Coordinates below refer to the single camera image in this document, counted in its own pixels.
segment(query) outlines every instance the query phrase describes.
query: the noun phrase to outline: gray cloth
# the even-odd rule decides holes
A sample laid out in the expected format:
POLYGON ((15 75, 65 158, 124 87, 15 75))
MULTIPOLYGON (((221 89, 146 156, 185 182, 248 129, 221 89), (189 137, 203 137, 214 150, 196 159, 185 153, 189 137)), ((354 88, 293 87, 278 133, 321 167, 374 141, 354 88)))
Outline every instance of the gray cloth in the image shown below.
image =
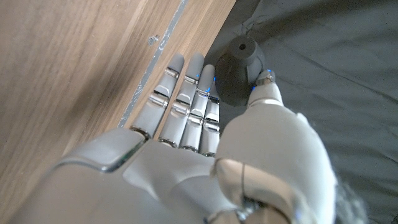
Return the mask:
MULTIPOLYGON (((398 214, 398 1, 238 1, 212 45, 215 65, 237 35, 253 37, 285 106, 323 139, 370 223, 398 214)), ((220 104, 221 129, 245 107, 220 104)))

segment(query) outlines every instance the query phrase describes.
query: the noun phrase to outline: scratch mark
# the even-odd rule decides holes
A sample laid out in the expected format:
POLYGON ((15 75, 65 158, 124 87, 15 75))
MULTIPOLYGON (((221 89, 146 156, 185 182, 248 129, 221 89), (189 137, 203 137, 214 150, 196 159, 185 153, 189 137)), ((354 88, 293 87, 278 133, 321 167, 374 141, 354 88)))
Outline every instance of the scratch mark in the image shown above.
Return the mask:
POLYGON ((163 49, 166 46, 171 33, 174 31, 174 28, 177 25, 177 22, 181 17, 182 12, 185 9, 185 6, 187 5, 187 2, 188 2, 188 0, 181 0, 180 5, 178 5, 178 8, 174 13, 173 18, 170 21, 169 26, 167 27, 167 29, 163 35, 162 41, 160 42, 158 48, 155 51, 154 57, 150 61, 149 65, 147 67, 147 70, 145 71, 144 76, 142 77, 141 81, 139 82, 136 92, 130 99, 130 103, 128 104, 127 108, 124 110, 124 114, 122 115, 122 117, 120 119, 118 128, 122 128, 126 124, 127 119, 130 116, 130 113, 131 113, 132 109, 134 108, 136 101, 139 98, 139 95, 141 94, 142 90, 144 89, 144 86, 147 83, 149 76, 151 75, 153 69, 155 68, 155 65, 156 65, 159 57, 162 55, 163 49))

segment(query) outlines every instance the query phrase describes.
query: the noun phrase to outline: wood grain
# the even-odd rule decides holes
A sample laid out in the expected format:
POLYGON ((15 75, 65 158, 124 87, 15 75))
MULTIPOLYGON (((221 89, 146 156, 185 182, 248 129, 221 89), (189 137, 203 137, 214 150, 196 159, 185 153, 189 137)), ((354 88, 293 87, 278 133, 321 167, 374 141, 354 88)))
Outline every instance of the wood grain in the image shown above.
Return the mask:
MULTIPOLYGON (((117 126, 180 3, 0 2, 0 223, 62 155, 117 126)), ((233 4, 189 0, 132 116, 175 52, 207 53, 233 4)))

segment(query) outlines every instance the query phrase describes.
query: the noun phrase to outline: gray fabric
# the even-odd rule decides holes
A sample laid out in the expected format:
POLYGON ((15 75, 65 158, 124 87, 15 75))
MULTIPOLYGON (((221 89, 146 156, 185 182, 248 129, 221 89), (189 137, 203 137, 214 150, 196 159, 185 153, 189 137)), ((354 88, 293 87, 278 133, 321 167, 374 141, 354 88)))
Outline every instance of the gray fabric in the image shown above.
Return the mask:
MULTIPOLYGON (((259 42, 285 106, 323 139, 370 223, 398 214, 398 2, 238 1, 205 63, 237 35, 259 42)), ((223 129, 244 112, 220 104, 223 129)))

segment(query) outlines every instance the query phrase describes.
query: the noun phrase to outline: black knob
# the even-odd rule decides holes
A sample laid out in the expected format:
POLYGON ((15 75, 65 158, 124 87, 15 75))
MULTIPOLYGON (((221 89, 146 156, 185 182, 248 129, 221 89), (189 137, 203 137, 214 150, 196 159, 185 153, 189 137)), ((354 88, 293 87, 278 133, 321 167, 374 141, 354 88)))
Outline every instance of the black knob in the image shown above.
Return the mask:
POLYGON ((231 41, 216 64, 216 89, 220 99, 232 106, 246 105, 265 56, 257 42, 242 35, 231 41))

